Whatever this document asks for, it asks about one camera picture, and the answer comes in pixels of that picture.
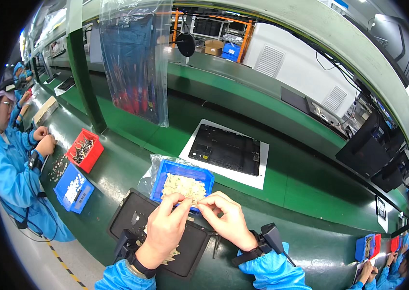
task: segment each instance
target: green metal post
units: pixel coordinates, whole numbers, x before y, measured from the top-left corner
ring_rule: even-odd
[[[106,129],[106,122],[96,96],[93,93],[92,82],[85,57],[82,28],[69,33],[67,40],[69,63],[71,64],[75,85],[79,90],[82,103],[95,131],[100,134]]]

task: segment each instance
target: cardboard box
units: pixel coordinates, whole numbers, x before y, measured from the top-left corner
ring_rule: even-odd
[[[224,42],[219,40],[207,40],[204,42],[206,47],[205,53],[220,56],[224,47]]]
[[[197,46],[196,48],[195,48],[195,52],[200,52],[200,53],[203,53],[204,51],[205,51],[205,47],[204,46],[201,46],[201,45],[199,45],[199,46]]]

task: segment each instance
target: air vent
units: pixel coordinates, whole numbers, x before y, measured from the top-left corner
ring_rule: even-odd
[[[256,63],[255,70],[275,78],[279,72],[284,55],[283,52],[265,45],[264,50]]]
[[[338,107],[340,107],[341,102],[346,98],[347,95],[347,92],[340,89],[338,86],[335,86],[327,96],[327,98],[324,100],[322,105],[332,113],[335,113],[335,111],[338,109]]]

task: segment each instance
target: yellow black floor stripe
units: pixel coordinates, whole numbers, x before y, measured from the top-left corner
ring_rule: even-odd
[[[58,259],[58,261],[60,261],[60,263],[62,264],[62,266],[64,267],[64,269],[66,269],[66,271],[69,273],[69,275],[71,275],[71,277],[83,288],[88,290],[87,287],[85,287],[85,285],[74,275],[74,273],[69,270],[68,266],[66,266],[66,264],[64,264],[64,262],[62,261],[62,258],[60,258],[60,256],[58,256],[57,251],[55,251],[55,248],[53,248],[53,246],[51,246],[50,242],[48,241],[47,238],[45,238],[45,240],[47,240],[47,245],[48,247],[50,247],[51,251],[53,252],[53,254],[55,255],[55,257]]]

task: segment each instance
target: white paper sheet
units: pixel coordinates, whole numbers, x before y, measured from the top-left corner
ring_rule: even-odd
[[[215,173],[218,173],[222,176],[228,177],[230,179],[233,179],[237,182],[249,185],[251,187],[257,188],[257,189],[263,189],[264,186],[264,178],[266,176],[266,165],[267,165],[267,158],[269,155],[269,144],[261,142],[261,147],[260,147],[260,158],[259,158],[259,176],[253,176],[249,174],[245,174],[242,172],[237,172],[234,170],[230,170],[227,168],[219,167],[216,165],[208,164],[206,162],[198,161],[195,159],[191,159],[188,157],[188,154],[190,153],[190,149],[193,145],[193,141],[195,141],[195,137],[197,135],[198,129],[200,128],[201,124],[213,126],[222,130],[226,130],[229,132],[237,133],[243,136],[247,136],[245,134],[242,134],[240,132],[237,132],[235,130],[232,130],[230,128],[224,127],[222,125],[216,124],[214,122],[201,119],[200,123],[198,124],[197,128],[191,135],[190,139],[188,140],[187,144],[185,145],[184,149],[182,149],[182,152],[178,156],[179,158],[182,158],[184,160],[189,161],[192,164],[195,164],[197,166],[200,166],[201,168],[206,168],[208,170],[211,170]]]
[[[95,27],[92,27],[92,32],[90,34],[90,62],[103,63],[100,31]]]
[[[388,233],[388,212],[391,210],[392,206],[389,205],[387,202],[385,203],[385,216],[387,218],[387,220],[384,220],[383,218],[381,218],[379,215],[377,215],[377,222],[380,224],[380,226],[382,227],[382,229]]]

